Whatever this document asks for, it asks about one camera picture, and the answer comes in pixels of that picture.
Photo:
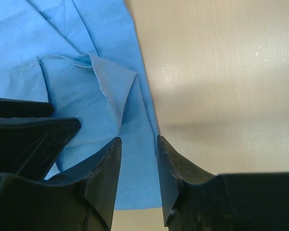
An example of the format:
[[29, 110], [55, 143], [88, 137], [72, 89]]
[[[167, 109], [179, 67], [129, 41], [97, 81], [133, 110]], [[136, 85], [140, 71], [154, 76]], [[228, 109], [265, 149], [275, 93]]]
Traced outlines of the blue long sleeve shirt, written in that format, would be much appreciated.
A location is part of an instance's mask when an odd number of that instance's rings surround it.
[[158, 125], [122, 0], [0, 0], [0, 98], [51, 103], [81, 129], [46, 178], [122, 140], [115, 208], [161, 206]]

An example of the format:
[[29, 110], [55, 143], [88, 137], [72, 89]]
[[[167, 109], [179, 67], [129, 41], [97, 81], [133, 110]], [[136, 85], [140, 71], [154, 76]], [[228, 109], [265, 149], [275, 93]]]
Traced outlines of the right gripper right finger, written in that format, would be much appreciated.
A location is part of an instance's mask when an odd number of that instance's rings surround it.
[[164, 225], [170, 231], [289, 231], [289, 172], [213, 175], [158, 136]]

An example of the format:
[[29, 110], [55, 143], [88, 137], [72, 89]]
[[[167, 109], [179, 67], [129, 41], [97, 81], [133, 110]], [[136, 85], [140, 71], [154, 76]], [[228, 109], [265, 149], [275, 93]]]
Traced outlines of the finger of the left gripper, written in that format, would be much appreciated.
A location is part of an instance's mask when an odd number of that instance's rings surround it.
[[50, 117], [53, 113], [51, 103], [0, 98], [1, 118]]
[[44, 179], [80, 128], [76, 118], [0, 118], [0, 173]]

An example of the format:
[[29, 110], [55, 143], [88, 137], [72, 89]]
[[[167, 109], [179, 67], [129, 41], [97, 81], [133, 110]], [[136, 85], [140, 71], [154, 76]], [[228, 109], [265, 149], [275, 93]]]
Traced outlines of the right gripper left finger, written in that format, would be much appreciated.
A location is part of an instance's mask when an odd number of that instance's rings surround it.
[[0, 231], [108, 231], [111, 229], [122, 142], [48, 180], [0, 173]]

